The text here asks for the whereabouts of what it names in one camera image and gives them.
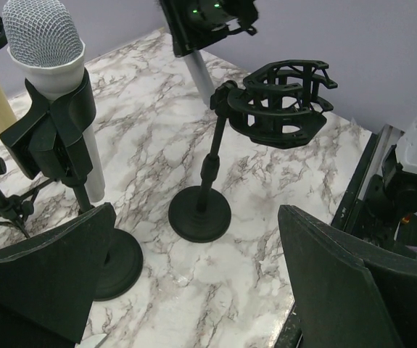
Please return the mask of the silver grey microphone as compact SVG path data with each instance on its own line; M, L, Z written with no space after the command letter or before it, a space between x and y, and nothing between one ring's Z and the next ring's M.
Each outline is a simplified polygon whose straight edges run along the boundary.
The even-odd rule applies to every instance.
M215 93L215 87L201 53L199 51L193 51L192 53L186 55L183 60L189 69L192 80L194 81L200 96L202 97L202 101L207 107L209 107L211 96Z

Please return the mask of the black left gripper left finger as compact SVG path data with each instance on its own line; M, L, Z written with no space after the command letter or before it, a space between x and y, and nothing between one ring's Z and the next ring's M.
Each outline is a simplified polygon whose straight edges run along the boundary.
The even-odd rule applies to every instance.
M116 214L102 204L0 249L0 344L78 344Z

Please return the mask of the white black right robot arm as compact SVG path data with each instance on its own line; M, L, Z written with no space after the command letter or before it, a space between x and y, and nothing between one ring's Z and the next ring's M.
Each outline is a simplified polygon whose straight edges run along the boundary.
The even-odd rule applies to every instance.
M220 167L220 143L230 125L251 142L276 149L309 144L326 124L332 104L320 88L335 89L329 65L316 59L269 63L248 75L214 87L200 51L238 33L256 34L259 14L253 1L161 1L173 39L173 52L184 59L202 99L217 115L202 182L183 189L170 203L173 230L188 241L219 239L231 222L226 198L212 185ZM356 216L355 234L392 252L417 256L417 246L399 240L401 227L417 212L417 116L395 144L385 149L380 171L368 184Z

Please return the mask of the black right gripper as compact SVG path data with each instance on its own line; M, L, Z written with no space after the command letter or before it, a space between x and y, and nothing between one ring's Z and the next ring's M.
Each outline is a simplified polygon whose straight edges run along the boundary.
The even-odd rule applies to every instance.
M185 57L242 32L253 36L259 12L253 1L167 0L160 6L176 57Z

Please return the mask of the black round-base clip stand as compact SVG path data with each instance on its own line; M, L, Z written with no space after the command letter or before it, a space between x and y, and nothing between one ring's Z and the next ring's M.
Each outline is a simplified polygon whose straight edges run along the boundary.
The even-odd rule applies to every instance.
M92 159L83 132L96 117L96 105L87 72L78 87L49 101L32 83L25 87L31 106L24 117L0 134L21 171L30 179L42 173L73 189L79 212L92 209L85 183ZM104 302L126 293L139 279L144 256L128 232L112 228L110 245L95 300Z

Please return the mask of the white microphone silver mesh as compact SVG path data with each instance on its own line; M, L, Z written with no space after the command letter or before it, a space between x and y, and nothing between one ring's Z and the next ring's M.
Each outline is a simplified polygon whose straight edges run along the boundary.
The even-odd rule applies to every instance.
M28 82L53 103L83 80L86 45L60 1L7 1L7 51Z

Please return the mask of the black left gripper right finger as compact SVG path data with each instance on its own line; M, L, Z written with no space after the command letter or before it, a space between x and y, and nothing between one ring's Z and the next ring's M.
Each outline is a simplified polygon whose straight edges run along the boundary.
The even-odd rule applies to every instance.
M417 347L417 259L293 205L278 226L305 347Z

